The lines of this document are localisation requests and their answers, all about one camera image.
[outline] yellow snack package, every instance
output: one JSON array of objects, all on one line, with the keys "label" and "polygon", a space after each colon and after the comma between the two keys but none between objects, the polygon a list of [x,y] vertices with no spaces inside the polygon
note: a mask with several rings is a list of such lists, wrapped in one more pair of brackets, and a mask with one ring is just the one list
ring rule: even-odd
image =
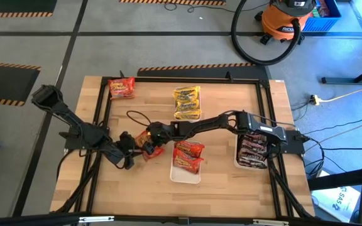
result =
[{"label": "yellow snack package", "polygon": [[174,90],[174,98],[177,102],[188,103],[198,98],[200,86],[180,87]]},{"label": "yellow snack package", "polygon": [[174,113],[174,117],[175,119],[197,120],[201,113],[201,110],[186,110]]},{"label": "yellow snack package", "polygon": [[199,100],[193,100],[188,103],[177,102],[176,111],[195,110],[195,109],[198,109],[198,107],[199,107]]}]

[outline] white container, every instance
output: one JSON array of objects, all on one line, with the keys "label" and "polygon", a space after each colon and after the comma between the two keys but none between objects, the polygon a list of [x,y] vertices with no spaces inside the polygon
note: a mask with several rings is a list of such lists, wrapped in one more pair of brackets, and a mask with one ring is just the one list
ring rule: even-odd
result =
[{"label": "white container", "polygon": [[[193,120],[190,120],[190,119],[176,119],[175,117],[174,117],[174,119],[176,121],[179,121],[179,122],[197,122],[197,121],[199,121],[200,118],[202,117],[202,102],[200,101],[200,89],[199,89],[199,92],[198,92],[198,99],[199,99],[199,108],[198,109],[201,111],[200,116],[199,116],[198,119],[193,119]],[[176,113],[177,112],[177,101],[176,100],[174,100],[174,101],[175,101],[174,113]]]},{"label": "white container", "polygon": [[[247,166],[241,166],[237,162],[237,153],[238,153],[238,136],[236,136],[236,148],[234,149],[234,155],[233,155],[233,162],[234,162],[235,167],[240,168],[240,169],[244,169],[244,170],[255,170],[255,171],[267,170],[267,169],[258,169],[258,168],[252,168],[252,167],[247,167]],[[264,160],[264,162],[265,162],[265,165],[267,167],[268,166],[268,160],[266,159],[266,160]]]},{"label": "white container", "polygon": [[[200,142],[197,141],[188,141],[188,142],[200,144]],[[198,184],[200,182],[200,164],[202,162],[199,163],[199,172],[197,174],[193,174],[191,172],[186,171],[185,169],[174,166],[173,154],[171,157],[170,180],[178,183]]]}]

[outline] concrete floor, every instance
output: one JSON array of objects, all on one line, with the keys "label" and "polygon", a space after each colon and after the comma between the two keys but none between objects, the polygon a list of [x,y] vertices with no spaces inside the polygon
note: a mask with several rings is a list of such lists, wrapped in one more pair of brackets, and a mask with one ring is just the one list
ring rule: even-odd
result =
[{"label": "concrete floor", "polygon": [[[58,0],[51,18],[0,18],[0,31],[72,31],[81,2]],[[226,7],[235,9],[237,1],[229,2]],[[265,2],[250,1],[245,8]],[[362,32],[351,6],[348,3],[338,5],[342,18],[331,31]],[[186,10],[186,6],[166,11],[161,4],[94,0],[88,3],[80,30],[229,31],[232,13],[204,8],[195,9],[194,13]],[[243,13],[239,29],[261,31],[260,25],[253,20],[260,10]],[[362,13],[362,2],[359,11]],[[274,41],[263,46],[258,43],[258,37],[239,39],[247,52],[261,59],[277,56],[288,45]],[[0,62],[41,66],[35,90],[40,84],[55,83],[68,41],[69,37],[0,37]],[[65,102],[75,109],[85,75],[115,76],[122,70],[125,76],[135,76],[140,67],[239,62],[244,61],[237,56],[227,36],[78,37],[62,92]],[[319,80],[323,76],[355,77],[361,74],[362,37],[307,37],[286,60],[270,66],[269,70],[273,79],[285,80],[291,104],[305,101],[310,94],[328,99],[360,89],[362,86],[357,85],[322,85]],[[0,141],[4,144],[0,148],[0,217],[8,216],[14,205],[42,118],[43,113],[29,102],[24,107],[0,106]],[[301,131],[307,132],[358,119],[362,119],[362,93],[317,107],[310,106],[297,125]],[[25,215],[49,211],[55,188],[55,171],[63,154],[64,140],[58,132],[66,129],[65,124],[53,119],[23,212]],[[312,137],[321,140],[344,129],[347,128],[318,132]],[[362,147],[362,128],[324,144],[324,147],[330,148],[349,146]],[[326,155],[347,171],[362,168],[362,151],[328,151]],[[319,149],[314,148],[307,153],[305,160],[317,160],[319,156]],[[332,172],[341,172],[328,160],[324,167]]]}]

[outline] blue crate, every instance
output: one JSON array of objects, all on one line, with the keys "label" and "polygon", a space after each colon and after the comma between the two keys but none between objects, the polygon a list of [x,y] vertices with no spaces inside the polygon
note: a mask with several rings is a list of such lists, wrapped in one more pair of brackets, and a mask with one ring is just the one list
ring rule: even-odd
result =
[{"label": "blue crate", "polygon": [[326,18],[308,18],[303,31],[329,31],[341,15],[335,0],[325,0],[331,15]]}]

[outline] wooden table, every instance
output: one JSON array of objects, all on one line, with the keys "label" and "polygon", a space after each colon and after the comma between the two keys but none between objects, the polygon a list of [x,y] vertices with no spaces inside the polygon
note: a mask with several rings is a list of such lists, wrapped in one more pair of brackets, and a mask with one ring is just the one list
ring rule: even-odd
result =
[{"label": "wooden table", "polygon": [[[92,122],[102,77],[84,79],[76,114]],[[227,110],[245,110],[259,114],[254,85],[195,83],[201,86],[202,119],[214,117]],[[151,121],[169,123],[173,120],[175,87],[191,83],[136,82],[136,97],[114,100],[108,126],[111,137],[119,139],[123,131],[134,137],[145,127],[126,117],[127,110],[138,110]],[[293,123],[284,81],[270,81],[271,97],[277,121]],[[105,90],[104,102],[108,90]],[[266,116],[268,106],[264,103]],[[227,130],[201,133],[191,140],[206,145],[202,157],[201,181],[197,185],[175,183],[170,180],[172,142],[165,153],[145,162],[135,158],[130,170],[116,169],[106,158],[101,161],[92,213],[144,216],[188,217],[260,217],[275,218],[268,170],[248,171],[233,165],[236,135]],[[302,160],[297,155],[283,155],[288,184],[298,201],[314,214],[310,191]],[[55,188],[51,210],[61,207],[79,183],[84,159],[72,153],[63,163]],[[86,188],[81,210],[89,188]],[[281,188],[278,188],[282,213],[286,215]]]}]

